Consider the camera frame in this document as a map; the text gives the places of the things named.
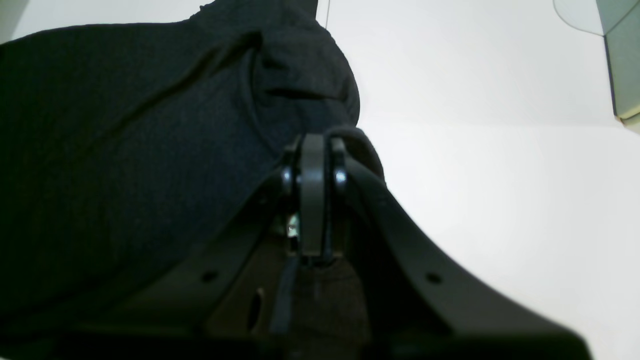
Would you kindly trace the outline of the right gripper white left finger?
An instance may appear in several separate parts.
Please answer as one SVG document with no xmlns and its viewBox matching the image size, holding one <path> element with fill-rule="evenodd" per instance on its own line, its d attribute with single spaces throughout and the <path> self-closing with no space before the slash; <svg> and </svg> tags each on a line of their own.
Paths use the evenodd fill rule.
<svg viewBox="0 0 640 360">
<path fill-rule="evenodd" d="M 301 261 L 323 259 L 327 142 L 285 150 L 218 237 L 75 332 L 77 360 L 279 360 Z"/>
</svg>

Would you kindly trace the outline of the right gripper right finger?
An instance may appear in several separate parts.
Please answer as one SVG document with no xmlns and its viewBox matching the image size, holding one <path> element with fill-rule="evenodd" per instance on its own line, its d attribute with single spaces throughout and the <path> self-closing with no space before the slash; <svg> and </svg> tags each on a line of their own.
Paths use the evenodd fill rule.
<svg viewBox="0 0 640 360">
<path fill-rule="evenodd" d="M 371 327 L 362 360 L 589 360 L 573 330 L 468 272 L 414 223 L 384 182 L 329 142 L 333 222 L 350 220 L 345 257 Z"/>
</svg>

